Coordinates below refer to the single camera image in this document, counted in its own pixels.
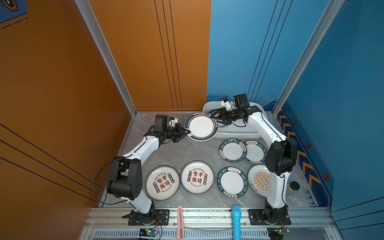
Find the orange chevron stripe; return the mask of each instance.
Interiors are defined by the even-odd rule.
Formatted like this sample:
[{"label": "orange chevron stripe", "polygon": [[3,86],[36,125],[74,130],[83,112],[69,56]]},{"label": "orange chevron stripe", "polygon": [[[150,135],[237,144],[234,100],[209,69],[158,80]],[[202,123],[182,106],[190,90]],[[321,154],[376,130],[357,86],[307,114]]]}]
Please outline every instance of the orange chevron stripe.
[{"label": "orange chevron stripe", "polygon": [[290,127],[291,125],[289,125],[288,123],[284,123],[283,124],[283,132],[285,133],[285,127]]},{"label": "orange chevron stripe", "polygon": [[301,155],[301,156],[304,156],[304,157],[307,157],[307,155],[306,155],[305,153],[300,152],[300,151],[297,151],[297,161],[298,161],[298,162],[300,162],[300,160],[299,160],[300,155]]},{"label": "orange chevron stripe", "polygon": [[284,116],[284,115],[281,115],[281,116],[280,116],[280,125],[281,125],[281,119],[282,119],[282,118],[287,118],[287,117]]},{"label": "orange chevron stripe", "polygon": [[314,176],[312,176],[312,175],[310,174],[310,187],[311,187],[311,188],[312,188],[312,180],[315,180],[316,182],[318,182],[319,184],[321,184],[321,182],[320,182],[319,179],[315,178]]},{"label": "orange chevron stripe", "polygon": [[311,165],[309,165],[309,164],[306,163],[306,162],[303,162],[303,173],[304,173],[304,175],[305,175],[305,167],[309,167],[310,169],[313,170],[313,167],[312,167]]},{"label": "orange chevron stripe", "polygon": [[295,134],[294,132],[289,132],[289,131],[288,131],[287,138],[289,138],[290,135],[294,135],[294,136],[296,136],[296,134]]}]

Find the pink utility knife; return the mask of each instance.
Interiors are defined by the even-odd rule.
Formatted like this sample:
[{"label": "pink utility knife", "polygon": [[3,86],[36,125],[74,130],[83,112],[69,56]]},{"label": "pink utility knife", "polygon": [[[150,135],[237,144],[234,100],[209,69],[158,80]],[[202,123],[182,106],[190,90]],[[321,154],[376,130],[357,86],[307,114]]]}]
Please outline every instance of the pink utility knife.
[{"label": "pink utility knife", "polygon": [[184,216],[183,207],[178,206],[177,208],[177,239],[184,238]]}]

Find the plate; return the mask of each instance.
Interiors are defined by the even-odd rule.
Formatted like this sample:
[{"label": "plate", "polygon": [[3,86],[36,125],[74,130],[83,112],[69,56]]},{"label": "plate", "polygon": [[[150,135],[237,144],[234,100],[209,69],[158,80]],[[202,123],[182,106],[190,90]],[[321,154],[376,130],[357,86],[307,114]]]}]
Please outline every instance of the plate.
[{"label": "plate", "polygon": [[253,140],[246,141],[247,155],[244,160],[252,164],[264,164],[267,150],[261,143]]},{"label": "plate", "polygon": [[206,141],[214,137],[218,130],[216,119],[209,113],[194,113],[186,120],[184,127],[191,131],[188,136],[196,141]]},{"label": "plate", "polygon": [[[218,109],[213,109],[213,110],[209,111],[208,113],[211,115],[212,118],[218,118],[218,111],[217,110]],[[217,123],[218,123],[218,127],[219,128],[224,128],[224,127],[228,127],[229,126],[229,124],[225,124],[225,123],[223,123],[220,120],[217,120]]]},{"label": "plate", "polygon": [[146,182],[148,195],[154,200],[166,200],[173,196],[180,185],[179,174],[168,166],[158,167],[153,170]]},{"label": "plate", "polygon": [[247,177],[235,167],[225,167],[220,170],[216,182],[220,191],[228,197],[241,197],[248,189]]},{"label": "plate", "polygon": [[228,139],[220,145],[218,152],[227,162],[240,162],[247,155],[247,147],[240,140]]},{"label": "plate", "polygon": [[249,186],[260,196],[267,197],[271,183],[270,173],[265,165],[251,167],[248,172]]},{"label": "plate", "polygon": [[193,194],[208,191],[214,183],[214,173],[204,162],[191,162],[181,172],[181,183]]}]

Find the orange sunburst design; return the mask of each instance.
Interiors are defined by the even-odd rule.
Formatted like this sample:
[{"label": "orange sunburst design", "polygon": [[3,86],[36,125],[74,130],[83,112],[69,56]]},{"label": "orange sunburst design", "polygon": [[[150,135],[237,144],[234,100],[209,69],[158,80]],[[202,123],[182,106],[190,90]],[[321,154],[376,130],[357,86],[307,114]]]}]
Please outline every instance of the orange sunburst design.
[{"label": "orange sunburst design", "polygon": [[270,175],[266,172],[259,171],[253,175],[253,182],[256,187],[263,192],[269,191]]}]

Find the plate with orange sunburst pattern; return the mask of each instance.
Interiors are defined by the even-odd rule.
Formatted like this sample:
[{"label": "plate with orange sunburst pattern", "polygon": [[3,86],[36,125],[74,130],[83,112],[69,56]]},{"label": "plate with orange sunburst pattern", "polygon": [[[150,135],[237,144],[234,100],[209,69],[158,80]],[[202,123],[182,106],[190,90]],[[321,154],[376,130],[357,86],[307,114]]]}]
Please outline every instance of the plate with orange sunburst pattern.
[{"label": "plate with orange sunburst pattern", "polygon": [[271,178],[265,165],[255,165],[249,169],[248,182],[257,194],[262,197],[268,196]]}]

